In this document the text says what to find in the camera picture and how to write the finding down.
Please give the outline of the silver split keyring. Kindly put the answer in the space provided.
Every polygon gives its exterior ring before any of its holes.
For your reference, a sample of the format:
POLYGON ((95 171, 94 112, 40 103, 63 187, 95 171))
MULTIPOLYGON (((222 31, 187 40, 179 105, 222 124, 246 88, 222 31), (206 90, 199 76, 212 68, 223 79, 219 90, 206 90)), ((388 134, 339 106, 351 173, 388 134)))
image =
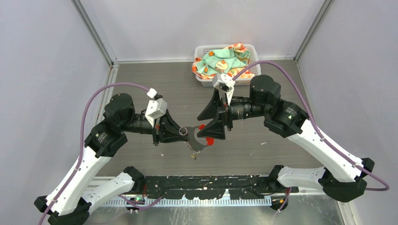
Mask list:
POLYGON ((188 133, 188 131, 187 131, 186 127, 179 128, 179 134, 180 135, 184 136, 184 135, 187 135, 187 133, 188 133))

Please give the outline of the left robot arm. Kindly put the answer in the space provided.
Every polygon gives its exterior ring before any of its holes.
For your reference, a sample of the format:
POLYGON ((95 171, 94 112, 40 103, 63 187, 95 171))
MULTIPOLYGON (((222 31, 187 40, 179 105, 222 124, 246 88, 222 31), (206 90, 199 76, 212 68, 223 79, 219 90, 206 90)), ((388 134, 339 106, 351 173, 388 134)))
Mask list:
POLYGON ((132 166, 109 182, 88 188, 99 170, 127 142, 128 132, 151 135, 154 145, 189 140, 171 118, 162 98, 150 101, 148 109, 138 114, 129 94, 114 95, 105 106, 104 120, 82 142, 82 151, 62 182, 51 194, 35 200, 49 224, 82 225, 101 204, 117 195, 139 194, 145 189, 145 176, 132 166))

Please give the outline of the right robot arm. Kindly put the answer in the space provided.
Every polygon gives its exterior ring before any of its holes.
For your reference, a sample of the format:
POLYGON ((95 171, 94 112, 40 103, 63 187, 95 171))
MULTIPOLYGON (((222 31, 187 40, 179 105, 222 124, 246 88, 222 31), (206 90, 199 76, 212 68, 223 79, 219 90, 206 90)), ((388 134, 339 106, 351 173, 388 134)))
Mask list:
POLYGON ((199 114, 199 121, 209 120, 197 136, 225 139, 233 121, 263 117, 264 126, 287 138, 317 159, 322 167, 313 169, 275 165, 269 174, 268 187, 273 192, 285 188, 318 189, 340 202, 349 202, 363 195, 367 187, 366 171, 372 171, 374 161, 359 158, 338 144, 326 140, 316 131, 308 113, 297 104, 281 99, 281 85, 268 75, 251 79, 248 97, 234 97, 231 87, 223 83, 225 75, 216 78, 210 102, 199 114))

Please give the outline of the colourful patterned cloth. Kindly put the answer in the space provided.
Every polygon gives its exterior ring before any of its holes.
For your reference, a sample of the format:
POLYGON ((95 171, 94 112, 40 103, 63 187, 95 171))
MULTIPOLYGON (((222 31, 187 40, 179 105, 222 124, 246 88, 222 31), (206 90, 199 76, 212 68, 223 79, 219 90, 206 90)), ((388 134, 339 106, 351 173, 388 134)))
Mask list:
POLYGON ((242 43, 236 43, 222 49, 209 50, 204 56, 196 57, 191 69, 203 80, 211 80, 217 73, 234 77, 249 65, 251 56, 251 51, 242 43))

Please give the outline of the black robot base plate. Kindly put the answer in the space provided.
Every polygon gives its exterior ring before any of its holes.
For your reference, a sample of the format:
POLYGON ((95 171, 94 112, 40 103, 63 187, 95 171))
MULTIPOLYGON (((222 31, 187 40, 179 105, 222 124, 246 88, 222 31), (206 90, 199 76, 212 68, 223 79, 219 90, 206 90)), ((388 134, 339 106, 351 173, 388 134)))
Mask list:
POLYGON ((271 194, 286 194, 288 189, 267 176, 146 176, 135 182, 131 194, 157 199, 188 200, 221 199, 229 194, 231 199, 261 199, 271 194))

